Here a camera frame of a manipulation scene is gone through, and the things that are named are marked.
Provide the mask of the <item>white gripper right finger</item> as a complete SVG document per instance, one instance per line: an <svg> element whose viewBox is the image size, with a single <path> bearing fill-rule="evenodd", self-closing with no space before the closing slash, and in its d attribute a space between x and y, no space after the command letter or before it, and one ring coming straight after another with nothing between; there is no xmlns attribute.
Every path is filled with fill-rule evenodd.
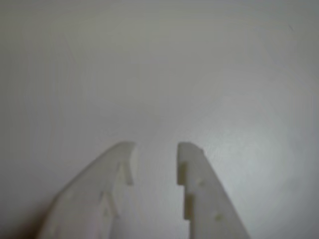
<svg viewBox="0 0 319 239"><path fill-rule="evenodd" d="M184 188L183 216L191 239L248 239L204 151L191 142L177 146L177 184Z"/></svg>

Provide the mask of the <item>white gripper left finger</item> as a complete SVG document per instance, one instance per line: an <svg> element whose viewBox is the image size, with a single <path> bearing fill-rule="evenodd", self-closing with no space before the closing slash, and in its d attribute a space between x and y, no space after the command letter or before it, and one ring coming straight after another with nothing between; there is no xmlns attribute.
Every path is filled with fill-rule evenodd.
<svg viewBox="0 0 319 239"><path fill-rule="evenodd" d="M39 239L108 239L137 171L137 146L107 149L62 189L41 226Z"/></svg>

